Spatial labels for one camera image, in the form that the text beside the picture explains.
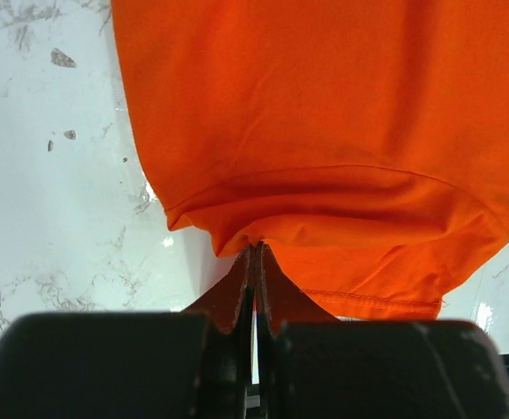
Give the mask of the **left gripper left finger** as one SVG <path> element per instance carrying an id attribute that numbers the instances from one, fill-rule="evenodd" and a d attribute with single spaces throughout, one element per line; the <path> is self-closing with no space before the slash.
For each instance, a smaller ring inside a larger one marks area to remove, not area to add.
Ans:
<path id="1" fill-rule="evenodd" d="M 184 312 L 207 321 L 197 379 L 195 418 L 245 418 L 251 385 L 255 248 L 245 247 L 228 272 Z"/>

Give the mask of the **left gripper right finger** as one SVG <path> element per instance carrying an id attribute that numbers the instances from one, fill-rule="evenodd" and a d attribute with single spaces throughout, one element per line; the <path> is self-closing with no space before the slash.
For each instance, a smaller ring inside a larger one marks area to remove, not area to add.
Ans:
<path id="1" fill-rule="evenodd" d="M 281 270 L 268 244 L 255 250 L 255 306 L 261 412 L 278 416 L 276 339 L 289 323 L 337 323 L 339 320 L 310 299 Z"/>

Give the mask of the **orange t-shirt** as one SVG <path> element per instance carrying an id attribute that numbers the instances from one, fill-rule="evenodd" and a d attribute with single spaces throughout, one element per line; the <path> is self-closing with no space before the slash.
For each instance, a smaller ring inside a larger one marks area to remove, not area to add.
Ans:
<path id="1" fill-rule="evenodd" d="M 433 319 L 509 241 L 509 1 L 114 1 L 170 230 L 330 313 Z"/>

